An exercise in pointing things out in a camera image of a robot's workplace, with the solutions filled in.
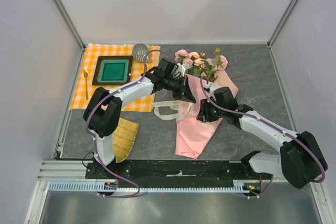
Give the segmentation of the cream ribbon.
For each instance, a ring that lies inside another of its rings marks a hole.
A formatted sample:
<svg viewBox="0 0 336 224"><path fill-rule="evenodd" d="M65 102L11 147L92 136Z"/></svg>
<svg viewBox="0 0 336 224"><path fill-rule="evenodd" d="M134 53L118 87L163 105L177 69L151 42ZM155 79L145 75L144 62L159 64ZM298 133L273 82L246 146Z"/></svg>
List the cream ribbon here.
<svg viewBox="0 0 336 224"><path fill-rule="evenodd" d="M211 132L215 132L221 123L221 119L215 122L203 122L196 119L198 104L182 101L161 101L152 104L154 114L161 120L173 120L184 126L202 126Z"/></svg>

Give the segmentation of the cream rose stem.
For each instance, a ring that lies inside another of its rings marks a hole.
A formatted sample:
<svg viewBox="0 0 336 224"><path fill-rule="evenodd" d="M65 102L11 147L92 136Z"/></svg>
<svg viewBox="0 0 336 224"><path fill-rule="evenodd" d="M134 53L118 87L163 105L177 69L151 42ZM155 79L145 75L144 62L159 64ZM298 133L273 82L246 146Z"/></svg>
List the cream rose stem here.
<svg viewBox="0 0 336 224"><path fill-rule="evenodd" d="M188 70L189 74L199 77L205 69L205 53L191 52L188 56L189 60L191 60L188 63L191 66Z"/></svg>

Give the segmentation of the peach rose stem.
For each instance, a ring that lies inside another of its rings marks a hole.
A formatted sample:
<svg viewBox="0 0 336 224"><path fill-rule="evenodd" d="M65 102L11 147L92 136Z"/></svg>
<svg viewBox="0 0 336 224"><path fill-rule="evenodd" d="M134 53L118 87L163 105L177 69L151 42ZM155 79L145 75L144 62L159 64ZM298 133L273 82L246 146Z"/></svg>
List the peach rose stem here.
<svg viewBox="0 0 336 224"><path fill-rule="evenodd" d="M210 64L208 61L204 61L198 68L200 77L205 77L210 82L215 82L217 80L217 69L215 65Z"/></svg>

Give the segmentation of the pink rose stem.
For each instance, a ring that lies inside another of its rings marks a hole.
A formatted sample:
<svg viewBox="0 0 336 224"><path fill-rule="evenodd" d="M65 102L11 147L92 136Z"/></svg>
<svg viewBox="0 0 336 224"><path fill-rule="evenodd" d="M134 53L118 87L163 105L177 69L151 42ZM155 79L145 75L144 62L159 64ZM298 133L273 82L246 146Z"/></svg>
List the pink rose stem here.
<svg viewBox="0 0 336 224"><path fill-rule="evenodd" d="M221 55L219 48L215 49L214 58L208 58L207 62L210 65L207 77L211 82L214 82L217 79L217 73L225 70L228 65L228 60L225 56Z"/></svg>
<svg viewBox="0 0 336 224"><path fill-rule="evenodd" d="M184 49L180 49L175 53L175 61L180 64L193 63L193 60L190 58L189 53Z"/></svg>

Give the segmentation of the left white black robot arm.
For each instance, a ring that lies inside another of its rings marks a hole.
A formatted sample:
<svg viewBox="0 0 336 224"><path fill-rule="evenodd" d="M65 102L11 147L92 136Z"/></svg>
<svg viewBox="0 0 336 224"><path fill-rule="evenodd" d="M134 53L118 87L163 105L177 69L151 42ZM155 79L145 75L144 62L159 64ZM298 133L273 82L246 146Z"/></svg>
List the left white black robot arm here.
<svg viewBox="0 0 336 224"><path fill-rule="evenodd" d="M99 162L99 175L111 178L115 173L115 165L112 163L115 159L112 133L116 130L121 110L126 105L162 89L171 91L173 98L178 101L196 103L185 74L190 68L191 65L187 63L162 59L157 67L145 71L134 81L111 90L99 87L94 92L83 119L95 144L94 157Z"/></svg>

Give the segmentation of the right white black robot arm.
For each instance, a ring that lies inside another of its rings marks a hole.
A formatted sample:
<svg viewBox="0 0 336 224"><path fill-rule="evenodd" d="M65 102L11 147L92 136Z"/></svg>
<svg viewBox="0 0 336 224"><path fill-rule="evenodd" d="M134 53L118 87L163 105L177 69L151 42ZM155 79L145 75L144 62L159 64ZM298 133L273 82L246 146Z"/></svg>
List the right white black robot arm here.
<svg viewBox="0 0 336 224"><path fill-rule="evenodd" d="M214 122L225 119L230 125L251 133L277 151L276 155L253 152L240 166L248 179L267 173L286 179L293 187L302 189L309 183L321 183L328 169L316 138L308 131L301 133L281 127L261 116L246 104L238 104L228 87L213 83L201 84L205 98L197 119Z"/></svg>

